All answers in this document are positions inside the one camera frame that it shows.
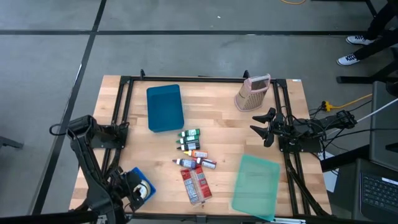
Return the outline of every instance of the yellow cable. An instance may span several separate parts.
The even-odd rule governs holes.
[[[305,3],[305,0],[300,1],[300,2],[288,2],[288,1],[285,1],[285,0],[280,0],[280,1],[281,1],[281,2],[284,2],[284,3],[286,3],[286,4],[293,4],[293,5],[299,5],[299,4]]]
[[[330,105],[330,106],[331,106],[332,109],[341,109],[341,108],[343,108],[343,107],[346,107],[346,106],[348,106],[348,105],[352,105],[353,103],[356,103],[356,102],[358,102],[359,100],[363,100],[363,99],[368,98],[368,97],[370,97],[370,96],[372,96],[372,94],[369,94],[369,95],[366,95],[366,96],[362,96],[361,98],[359,98],[359,99],[357,99],[357,100],[351,101],[351,102],[346,103],[346,104],[341,105],[341,106],[332,106],[332,105]]]

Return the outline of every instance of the paint bottle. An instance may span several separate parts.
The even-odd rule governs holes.
[[[189,150],[194,150],[194,149],[200,149],[200,144],[199,144],[199,142],[183,144],[183,145],[177,147],[177,149],[179,149],[181,151],[189,151]]]
[[[210,169],[215,169],[217,162],[211,161],[209,159],[204,159],[204,158],[197,158],[197,164],[200,164],[201,166],[210,168]]]
[[[178,134],[178,136],[181,136],[181,137],[195,136],[195,135],[200,135],[199,129],[186,130],[186,131],[183,131]]]
[[[173,162],[176,164],[194,169],[197,166],[197,163],[193,159],[173,159]]]
[[[180,138],[180,140],[177,140],[176,142],[180,143],[180,144],[188,144],[188,143],[199,142],[199,136],[187,136],[187,137],[184,137],[184,138]]]
[[[207,158],[207,151],[190,150],[184,153],[190,157]]]

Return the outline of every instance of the laptop keyboard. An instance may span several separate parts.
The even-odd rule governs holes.
[[[362,202],[398,213],[398,181],[362,173]]]

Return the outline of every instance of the black table leg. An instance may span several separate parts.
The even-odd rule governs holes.
[[[1,137],[0,136],[0,147],[1,146],[11,146],[11,147],[14,147],[14,148],[22,148],[24,145],[22,144],[22,143],[19,143],[19,142],[16,142],[16,141],[13,141],[13,140],[11,140],[11,139],[8,139],[8,138],[4,138],[4,137]]]
[[[321,161],[322,171],[330,171],[343,165],[355,162],[357,158],[369,160],[369,145],[365,145],[352,151],[344,152]]]
[[[375,81],[398,82],[398,78],[387,77],[396,70],[398,70],[398,60],[394,60],[370,77],[336,77],[336,81],[346,84],[372,84]]]

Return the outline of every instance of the cheese grater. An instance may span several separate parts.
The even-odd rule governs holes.
[[[240,111],[251,111],[261,107],[270,82],[269,74],[247,78],[234,98],[236,107]]]

